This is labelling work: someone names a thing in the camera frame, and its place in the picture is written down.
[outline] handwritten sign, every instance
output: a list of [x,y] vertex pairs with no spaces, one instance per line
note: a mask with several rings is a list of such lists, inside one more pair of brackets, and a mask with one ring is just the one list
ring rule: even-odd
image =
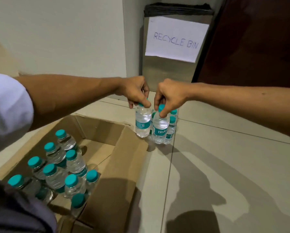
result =
[[204,23],[150,17],[145,55],[194,63],[208,28]]

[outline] white sleeve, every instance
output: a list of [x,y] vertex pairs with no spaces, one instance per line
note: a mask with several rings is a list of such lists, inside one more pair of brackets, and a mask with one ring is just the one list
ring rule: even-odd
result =
[[33,116],[33,103],[25,87],[0,74],[0,151],[30,129]]

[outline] cardboard box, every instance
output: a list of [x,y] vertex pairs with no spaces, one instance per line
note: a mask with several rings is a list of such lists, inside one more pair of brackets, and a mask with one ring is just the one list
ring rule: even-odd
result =
[[44,145],[56,141],[55,132],[65,129],[83,150],[88,170],[101,173],[96,188],[77,220],[69,214],[70,200],[58,196],[51,202],[61,232],[124,232],[127,215],[142,170],[148,144],[128,125],[78,114],[69,115],[37,132],[5,165],[0,179],[16,174],[31,176],[27,161],[46,158]]

